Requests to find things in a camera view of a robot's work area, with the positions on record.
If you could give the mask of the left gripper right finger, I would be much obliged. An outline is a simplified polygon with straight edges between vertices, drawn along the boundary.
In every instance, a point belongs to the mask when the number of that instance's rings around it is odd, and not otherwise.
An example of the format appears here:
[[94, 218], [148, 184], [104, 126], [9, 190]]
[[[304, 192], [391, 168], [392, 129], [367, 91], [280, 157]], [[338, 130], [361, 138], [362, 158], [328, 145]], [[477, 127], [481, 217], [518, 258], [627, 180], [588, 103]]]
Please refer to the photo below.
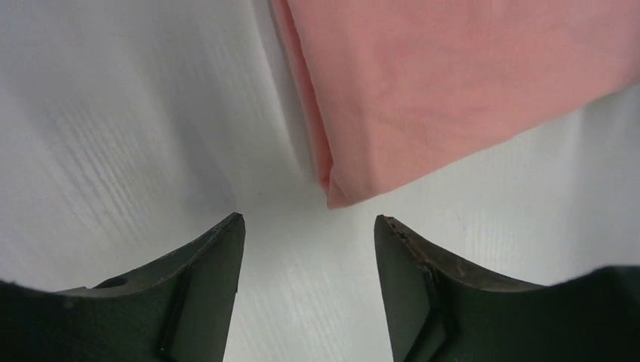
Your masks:
[[639, 359], [636, 266], [541, 286], [483, 268], [384, 215], [374, 246], [396, 361]]

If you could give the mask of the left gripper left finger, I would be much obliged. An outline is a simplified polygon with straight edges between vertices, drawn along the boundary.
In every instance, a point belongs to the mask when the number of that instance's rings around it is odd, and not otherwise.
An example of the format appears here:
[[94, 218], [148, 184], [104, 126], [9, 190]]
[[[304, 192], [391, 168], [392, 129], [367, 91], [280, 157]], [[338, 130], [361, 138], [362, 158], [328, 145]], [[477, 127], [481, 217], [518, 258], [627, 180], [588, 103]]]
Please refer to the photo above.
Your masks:
[[95, 287], [1, 284], [3, 361], [221, 361], [245, 245], [232, 213], [184, 246]]

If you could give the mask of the salmon pink t-shirt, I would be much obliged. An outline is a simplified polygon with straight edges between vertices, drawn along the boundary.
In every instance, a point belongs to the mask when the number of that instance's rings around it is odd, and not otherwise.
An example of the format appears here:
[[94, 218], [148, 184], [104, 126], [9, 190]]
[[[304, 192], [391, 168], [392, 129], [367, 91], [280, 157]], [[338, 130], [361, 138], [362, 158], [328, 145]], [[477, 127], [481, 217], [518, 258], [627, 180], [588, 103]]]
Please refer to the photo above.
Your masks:
[[330, 208], [639, 81], [637, 1], [273, 1]]

